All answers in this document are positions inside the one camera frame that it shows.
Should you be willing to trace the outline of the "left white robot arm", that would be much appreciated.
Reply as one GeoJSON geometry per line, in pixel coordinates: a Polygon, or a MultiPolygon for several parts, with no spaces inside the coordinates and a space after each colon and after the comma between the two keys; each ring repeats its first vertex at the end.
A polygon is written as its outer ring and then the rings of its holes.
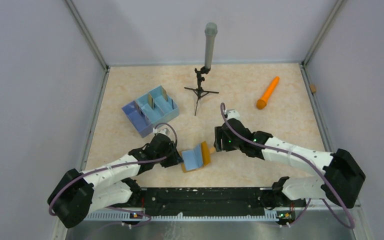
{"type": "Polygon", "coordinates": [[[181,161],[177,141],[158,132],[149,143],[109,164],[92,170],[68,170],[47,199],[48,212],[70,229],[96,210],[124,203],[134,207],[141,194],[133,177],[156,164],[168,168],[181,161]]]}

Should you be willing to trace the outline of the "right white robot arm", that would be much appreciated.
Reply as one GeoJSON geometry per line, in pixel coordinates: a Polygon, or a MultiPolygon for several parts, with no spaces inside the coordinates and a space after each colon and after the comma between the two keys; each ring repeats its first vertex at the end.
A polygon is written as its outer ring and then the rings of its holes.
{"type": "Polygon", "coordinates": [[[223,125],[214,128],[217,152],[239,150],[250,158],[271,161],[300,169],[308,177],[281,177],[272,184],[271,198],[279,206],[302,199],[328,199],[338,206],[355,206],[366,175],[352,155],[307,149],[283,141],[264,131],[250,131],[239,112],[221,109],[223,125]]]}

